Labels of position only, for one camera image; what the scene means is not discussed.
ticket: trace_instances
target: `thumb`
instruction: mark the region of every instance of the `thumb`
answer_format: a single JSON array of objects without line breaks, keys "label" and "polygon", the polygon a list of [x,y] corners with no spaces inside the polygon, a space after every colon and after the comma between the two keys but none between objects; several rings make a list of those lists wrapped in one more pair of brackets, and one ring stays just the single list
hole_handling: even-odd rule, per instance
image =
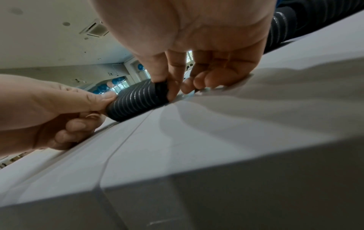
[{"label": "thumb", "polygon": [[58,114],[81,113],[104,110],[116,99],[116,93],[93,94],[86,91],[50,90],[47,101]]}]

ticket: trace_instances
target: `ceiling vent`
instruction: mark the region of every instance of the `ceiling vent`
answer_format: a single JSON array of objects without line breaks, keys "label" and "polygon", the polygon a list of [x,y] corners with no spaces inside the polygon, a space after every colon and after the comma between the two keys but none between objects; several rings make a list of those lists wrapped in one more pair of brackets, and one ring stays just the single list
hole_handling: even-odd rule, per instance
[{"label": "ceiling vent", "polygon": [[99,19],[95,19],[95,21],[93,21],[88,27],[80,32],[80,34],[97,38],[102,38],[108,33],[109,30]]}]

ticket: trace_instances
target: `gray surface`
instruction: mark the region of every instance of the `gray surface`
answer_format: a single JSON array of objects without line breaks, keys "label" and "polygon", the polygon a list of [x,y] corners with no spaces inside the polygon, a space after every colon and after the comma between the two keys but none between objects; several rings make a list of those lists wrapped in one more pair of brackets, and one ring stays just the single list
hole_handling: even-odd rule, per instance
[{"label": "gray surface", "polygon": [[31,169],[11,164],[2,227],[362,229],[363,18],[265,55],[234,87],[185,96]]}]

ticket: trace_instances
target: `ceiling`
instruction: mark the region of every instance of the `ceiling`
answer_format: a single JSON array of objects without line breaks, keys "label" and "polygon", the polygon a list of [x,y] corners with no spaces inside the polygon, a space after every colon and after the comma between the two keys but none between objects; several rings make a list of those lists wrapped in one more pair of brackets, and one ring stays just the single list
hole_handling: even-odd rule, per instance
[{"label": "ceiling", "polygon": [[110,33],[103,38],[79,34],[96,18],[88,0],[1,0],[0,69],[130,59],[130,52]]}]

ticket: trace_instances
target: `hand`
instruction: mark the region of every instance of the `hand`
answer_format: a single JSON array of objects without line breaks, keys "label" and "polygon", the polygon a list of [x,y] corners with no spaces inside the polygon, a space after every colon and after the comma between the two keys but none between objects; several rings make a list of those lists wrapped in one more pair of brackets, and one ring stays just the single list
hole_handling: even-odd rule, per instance
[{"label": "hand", "polygon": [[[153,82],[180,89],[229,86],[260,61],[276,0],[92,0],[111,33]],[[183,83],[186,51],[195,65]]]},{"label": "hand", "polygon": [[0,75],[0,155],[53,148],[66,150],[102,125],[98,111],[116,98],[55,82]]}]

